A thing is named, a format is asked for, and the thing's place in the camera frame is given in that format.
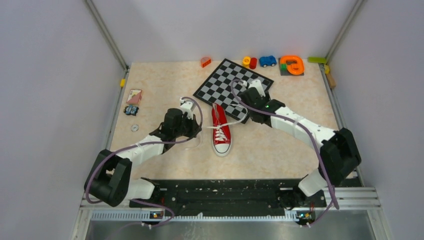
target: checkered board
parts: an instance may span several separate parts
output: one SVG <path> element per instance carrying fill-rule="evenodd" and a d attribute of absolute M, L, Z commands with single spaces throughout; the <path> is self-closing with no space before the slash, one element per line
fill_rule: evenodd
<path fill-rule="evenodd" d="M 230 105 L 238 104 L 231 93 L 230 82 L 233 79 L 245 80 L 248 83 L 259 79 L 262 82 L 262 86 L 265 91 L 267 91 L 274 83 L 273 80 L 265 76 L 257 74 L 256 72 L 228 59 L 224 59 L 206 79 L 206 81 L 204 81 L 204 83 L 196 90 L 196 92 L 194 92 L 193 96 L 211 106 L 213 103 L 221 105 L 228 116 L 233 119 L 240 120 L 246 114 L 246 110 L 239 106 Z M 239 94 L 242 88 L 242 85 L 234 83 L 235 94 Z"/>

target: gray wall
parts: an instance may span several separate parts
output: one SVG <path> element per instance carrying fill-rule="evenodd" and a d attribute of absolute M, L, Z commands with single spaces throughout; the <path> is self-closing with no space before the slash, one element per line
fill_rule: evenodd
<path fill-rule="evenodd" d="M 123 71 L 81 0 L 0 3 L 0 239 L 68 239 Z"/>
<path fill-rule="evenodd" d="M 394 239 L 422 239 L 424 1 L 368 1 L 330 67 Z"/>
<path fill-rule="evenodd" d="M 355 0 L 94 0 L 128 62 L 325 56 Z"/>

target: red sneaker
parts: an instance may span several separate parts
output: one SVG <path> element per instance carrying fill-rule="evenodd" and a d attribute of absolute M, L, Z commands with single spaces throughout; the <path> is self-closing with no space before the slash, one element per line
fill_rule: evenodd
<path fill-rule="evenodd" d="M 216 155 L 225 157 L 231 149 L 231 133 L 227 123 L 227 117 L 222 106 L 212 104 L 212 146 Z"/>

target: beige table surface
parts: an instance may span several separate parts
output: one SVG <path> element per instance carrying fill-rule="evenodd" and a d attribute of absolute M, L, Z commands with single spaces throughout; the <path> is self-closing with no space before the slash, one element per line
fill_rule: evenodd
<path fill-rule="evenodd" d="M 169 108 L 178 108 L 183 96 L 193 93 L 220 64 L 213 61 L 205 68 L 199 62 L 133 63 L 130 68 L 111 150 L 132 145 L 155 130 Z M 254 71 L 274 80 L 269 90 L 272 99 L 286 104 L 305 118 L 337 129 L 318 64 L 304 61 L 304 76 L 280 76 L 277 66 Z M 123 113 L 131 89 L 144 91 L 137 116 Z M 208 104 L 198 101 L 204 126 L 211 126 Z M 137 124 L 139 130 L 131 131 Z M 155 156 L 132 171 L 133 178 L 149 179 L 283 179 L 302 178 L 318 167 L 314 151 L 291 135 L 249 120 L 230 127 L 233 146 L 229 155 L 218 157 L 212 149 L 212 130 L 203 128 L 198 139 L 177 144 L 165 154 Z"/>

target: small card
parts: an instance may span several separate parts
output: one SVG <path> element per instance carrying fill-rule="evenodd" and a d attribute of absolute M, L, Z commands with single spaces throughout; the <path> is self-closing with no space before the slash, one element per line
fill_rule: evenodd
<path fill-rule="evenodd" d="M 129 91 L 128 99 L 126 100 L 127 104 L 138 105 L 142 99 L 143 90 L 141 89 L 131 89 Z"/>

